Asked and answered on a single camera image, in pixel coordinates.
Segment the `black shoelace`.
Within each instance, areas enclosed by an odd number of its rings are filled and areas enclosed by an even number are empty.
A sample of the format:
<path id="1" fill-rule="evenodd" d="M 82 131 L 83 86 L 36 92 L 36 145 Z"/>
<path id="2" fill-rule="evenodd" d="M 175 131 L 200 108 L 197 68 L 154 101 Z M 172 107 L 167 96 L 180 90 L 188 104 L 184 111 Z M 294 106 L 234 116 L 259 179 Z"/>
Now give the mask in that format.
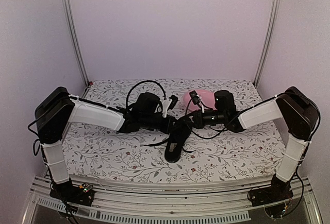
<path id="1" fill-rule="evenodd" d="M 165 140 L 147 145 L 148 147 L 155 147 L 162 144 L 166 144 L 165 154 L 168 156 L 180 156 L 183 146 L 186 140 L 192 133 L 193 125 L 186 120 L 177 121 L 169 134 L 169 137 Z"/>

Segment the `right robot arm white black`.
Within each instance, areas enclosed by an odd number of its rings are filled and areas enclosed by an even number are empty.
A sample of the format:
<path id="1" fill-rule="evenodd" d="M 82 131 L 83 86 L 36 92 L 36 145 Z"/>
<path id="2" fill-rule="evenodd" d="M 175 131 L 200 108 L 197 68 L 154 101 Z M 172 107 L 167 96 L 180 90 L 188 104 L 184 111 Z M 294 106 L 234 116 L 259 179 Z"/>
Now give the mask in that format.
<path id="1" fill-rule="evenodd" d="M 304 160 L 309 143 L 320 126 L 321 113 L 318 106 L 296 87 L 275 95 L 245 110 L 238 111 L 234 96 L 227 90 L 214 93 L 214 108 L 207 109 L 195 92 L 190 92 L 198 110 L 191 112 L 192 125 L 202 129 L 207 125 L 222 124 L 224 129 L 239 133 L 254 126 L 283 119 L 288 128 L 288 143 L 282 163 L 275 173 L 278 182 L 267 189 L 270 201 L 278 201 L 286 194 L 284 183 L 291 180 Z"/>

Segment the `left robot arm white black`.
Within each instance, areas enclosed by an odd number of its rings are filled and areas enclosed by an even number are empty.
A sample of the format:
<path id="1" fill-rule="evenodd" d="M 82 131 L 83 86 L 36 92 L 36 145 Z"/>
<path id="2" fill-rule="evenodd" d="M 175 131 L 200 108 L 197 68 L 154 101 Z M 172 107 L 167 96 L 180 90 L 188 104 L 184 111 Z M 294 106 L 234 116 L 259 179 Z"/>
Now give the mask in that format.
<path id="1" fill-rule="evenodd" d="M 174 95 L 160 99 L 157 95 L 146 92 L 125 108 L 113 108 L 71 95 L 66 88 L 58 87 L 36 108 L 35 120 L 28 127 L 35 125 L 37 128 L 34 134 L 57 184 L 57 193 L 65 200 L 73 200 L 77 190 L 69 183 L 61 143 L 68 123 L 85 123 L 119 133 L 147 129 L 168 134 L 176 121 L 168 111 L 175 107 L 177 101 Z"/>

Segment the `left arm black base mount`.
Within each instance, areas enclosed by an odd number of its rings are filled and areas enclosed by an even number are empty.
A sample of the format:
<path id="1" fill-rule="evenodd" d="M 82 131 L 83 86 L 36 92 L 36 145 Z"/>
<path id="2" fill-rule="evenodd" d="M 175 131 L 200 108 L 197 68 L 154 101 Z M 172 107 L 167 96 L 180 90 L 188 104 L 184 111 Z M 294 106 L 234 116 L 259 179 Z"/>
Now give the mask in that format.
<path id="1" fill-rule="evenodd" d="M 50 196 L 53 198 L 85 206 L 92 205 L 94 195 L 93 189 L 85 190 L 84 186 L 74 186 L 71 181 L 61 184 L 53 183 L 50 192 Z"/>

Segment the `black shoe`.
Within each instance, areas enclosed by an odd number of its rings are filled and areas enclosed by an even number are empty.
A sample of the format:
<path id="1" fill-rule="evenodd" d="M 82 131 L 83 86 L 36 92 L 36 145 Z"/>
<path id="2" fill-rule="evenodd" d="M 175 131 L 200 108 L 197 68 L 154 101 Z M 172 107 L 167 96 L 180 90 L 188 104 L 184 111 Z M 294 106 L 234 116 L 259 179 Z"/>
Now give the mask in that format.
<path id="1" fill-rule="evenodd" d="M 191 135 L 191 127 L 184 119 L 179 119 L 167 139 L 164 158 L 169 163 L 175 163 L 180 159 L 183 146 Z"/>

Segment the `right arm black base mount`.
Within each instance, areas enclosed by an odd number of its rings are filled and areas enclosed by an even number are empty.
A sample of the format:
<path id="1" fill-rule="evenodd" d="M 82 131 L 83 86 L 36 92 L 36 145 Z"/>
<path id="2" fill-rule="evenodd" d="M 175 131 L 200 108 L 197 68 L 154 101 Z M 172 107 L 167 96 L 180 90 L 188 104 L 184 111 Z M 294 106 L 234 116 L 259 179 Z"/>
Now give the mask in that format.
<path id="1" fill-rule="evenodd" d="M 267 187 L 254 187 L 247 193 L 252 206 L 275 203 L 293 197 L 290 184 L 271 184 Z"/>

